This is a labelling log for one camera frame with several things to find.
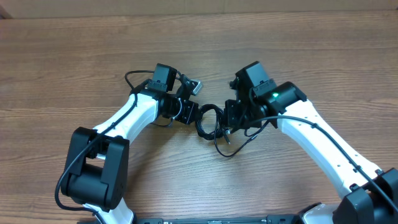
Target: wooden table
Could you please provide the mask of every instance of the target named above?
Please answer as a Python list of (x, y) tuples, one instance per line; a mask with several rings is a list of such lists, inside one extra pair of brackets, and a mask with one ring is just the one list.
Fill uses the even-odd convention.
[[(91, 218), (59, 209), (53, 191), (72, 132), (125, 104), (126, 71), (171, 65), (203, 81), (193, 101), (223, 108), (234, 98), (234, 73), (256, 60), (277, 83), (299, 86), (370, 161), (398, 166), (397, 11), (5, 20), (0, 223)], [(214, 117), (206, 115), (207, 130)], [(232, 146), (220, 143), (224, 152), (246, 139), (242, 132), (230, 138)], [(267, 128), (225, 159), (194, 125), (179, 123), (149, 126), (133, 142), (125, 199), (140, 217), (163, 218), (263, 216), (339, 202), (325, 174), (279, 130)]]

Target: wooden surface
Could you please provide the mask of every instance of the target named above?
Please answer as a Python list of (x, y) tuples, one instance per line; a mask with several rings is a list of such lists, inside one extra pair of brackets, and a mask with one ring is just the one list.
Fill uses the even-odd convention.
[[(234, 98), (234, 73), (260, 60), (277, 83), (299, 86), (362, 155), (383, 169), (398, 166), (397, 11), (3, 20), (0, 32), (1, 223), (90, 218), (53, 199), (70, 136), (125, 104), (126, 71), (158, 62), (203, 81), (192, 100), (223, 107)], [(214, 117), (206, 116), (207, 130)], [(230, 138), (222, 151), (245, 140), (242, 132)], [(279, 130), (267, 128), (225, 159), (194, 126), (178, 123), (149, 126), (133, 142), (125, 198), (140, 217), (164, 218), (261, 216), (339, 202), (325, 174)]]
[(0, 0), (15, 19), (215, 14), (236, 12), (303, 12), (395, 10), (398, 0)]

